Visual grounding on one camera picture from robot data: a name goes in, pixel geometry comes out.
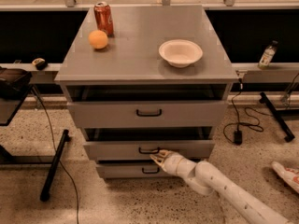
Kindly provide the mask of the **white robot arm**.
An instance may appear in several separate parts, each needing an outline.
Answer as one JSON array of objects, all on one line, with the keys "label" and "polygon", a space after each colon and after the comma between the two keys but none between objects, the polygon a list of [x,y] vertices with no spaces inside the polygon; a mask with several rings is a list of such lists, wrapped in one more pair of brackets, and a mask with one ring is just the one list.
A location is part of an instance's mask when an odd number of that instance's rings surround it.
[{"label": "white robot arm", "polygon": [[195,192],[217,191],[249,224],[294,224],[240,188],[208,161],[194,162],[171,150],[159,150],[150,158],[166,173],[178,176]]}]

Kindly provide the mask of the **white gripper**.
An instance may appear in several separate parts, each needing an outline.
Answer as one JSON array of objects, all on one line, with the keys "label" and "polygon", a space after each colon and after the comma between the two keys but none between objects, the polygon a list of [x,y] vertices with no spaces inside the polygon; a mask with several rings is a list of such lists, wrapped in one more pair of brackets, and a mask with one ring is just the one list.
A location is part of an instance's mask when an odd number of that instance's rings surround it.
[{"label": "white gripper", "polygon": [[194,170],[197,163],[186,159],[177,152],[162,149],[149,156],[160,168],[170,175],[178,176],[182,179],[194,177]]}]

